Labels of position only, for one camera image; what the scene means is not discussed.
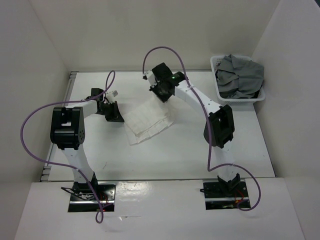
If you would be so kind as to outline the white pleated skirt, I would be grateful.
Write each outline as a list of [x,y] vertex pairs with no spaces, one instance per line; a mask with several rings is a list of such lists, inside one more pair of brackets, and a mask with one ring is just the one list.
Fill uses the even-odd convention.
[[137,145],[158,135],[174,123],[175,116],[176,108],[171,103],[149,98],[123,116],[128,143]]

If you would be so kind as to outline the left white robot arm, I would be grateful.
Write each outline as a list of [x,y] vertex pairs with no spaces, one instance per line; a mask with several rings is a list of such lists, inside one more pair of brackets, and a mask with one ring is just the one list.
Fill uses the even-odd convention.
[[50,140],[66,156],[72,169],[74,184],[64,188],[82,200],[98,197],[100,187],[95,172],[90,167],[83,143],[86,137],[85,118],[91,115],[104,116],[107,122],[123,123],[118,102],[114,97],[117,91],[105,93],[101,88],[92,88],[91,95],[66,107],[55,107],[52,112]]

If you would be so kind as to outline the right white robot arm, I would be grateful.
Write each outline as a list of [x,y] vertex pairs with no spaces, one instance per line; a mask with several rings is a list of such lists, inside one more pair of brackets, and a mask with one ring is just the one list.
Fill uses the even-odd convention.
[[173,73],[165,63],[161,63],[143,74],[143,79],[149,81],[149,90],[165,103],[175,96],[186,102],[197,113],[205,116],[203,137],[213,151],[218,165],[219,192],[225,197],[231,197],[240,184],[240,174],[233,166],[235,160],[231,153],[235,124],[232,108],[213,101],[193,84],[185,74]]

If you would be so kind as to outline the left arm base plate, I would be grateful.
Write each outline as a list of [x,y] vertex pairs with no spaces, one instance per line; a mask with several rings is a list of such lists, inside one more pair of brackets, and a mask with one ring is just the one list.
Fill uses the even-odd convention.
[[[93,188],[102,205],[104,212],[115,210],[116,185],[113,183],[94,183]],[[73,183],[72,187],[61,187],[69,194],[69,213],[98,212],[100,210],[97,199],[90,187],[84,183]]]

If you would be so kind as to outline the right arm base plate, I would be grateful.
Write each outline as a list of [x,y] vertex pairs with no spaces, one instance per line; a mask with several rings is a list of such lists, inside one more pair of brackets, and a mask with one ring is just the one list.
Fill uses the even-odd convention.
[[219,187],[218,181],[205,181],[203,187],[199,190],[204,195],[206,210],[227,210],[251,208],[247,185],[241,181],[238,186],[225,195]]

